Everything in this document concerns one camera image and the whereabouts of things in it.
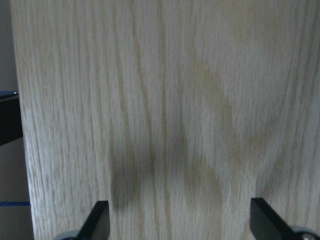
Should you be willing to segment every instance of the wooden surface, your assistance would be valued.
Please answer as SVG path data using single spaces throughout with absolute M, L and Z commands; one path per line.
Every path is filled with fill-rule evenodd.
M 110 201 L 112 240 L 320 231 L 320 1 L 12 0 L 34 235 Z

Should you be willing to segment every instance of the gray wall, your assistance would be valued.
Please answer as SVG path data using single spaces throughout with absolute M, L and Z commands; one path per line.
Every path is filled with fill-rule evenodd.
M 0 91 L 17 89 L 10 3 L 0 0 Z M 0 145 L 0 202 L 28 201 L 25 150 L 19 138 Z M 30 206 L 0 206 L 0 239 L 33 238 Z
M 18 89 L 9 0 L 0 0 L 0 91 Z

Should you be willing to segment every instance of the blue line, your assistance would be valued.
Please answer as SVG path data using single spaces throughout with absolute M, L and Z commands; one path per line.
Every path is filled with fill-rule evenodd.
M 14 94 L 16 91 L 0 91 L 0 95 L 11 95 Z
M 0 207 L 30 206 L 29 201 L 0 201 Z

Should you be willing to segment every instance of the light oak wood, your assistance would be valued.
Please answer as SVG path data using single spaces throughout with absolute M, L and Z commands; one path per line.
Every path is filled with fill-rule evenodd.
M 320 1 L 12 0 L 37 240 L 110 201 L 112 240 L 320 231 Z

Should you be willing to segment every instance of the clamp jaw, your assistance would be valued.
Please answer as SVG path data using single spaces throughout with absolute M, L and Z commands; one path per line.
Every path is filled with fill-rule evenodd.
M 256 240 L 320 240 L 312 230 L 290 227 L 263 198 L 251 198 L 250 230 Z
M 65 232 L 54 240 L 107 240 L 110 235 L 108 201 L 97 201 L 80 231 Z

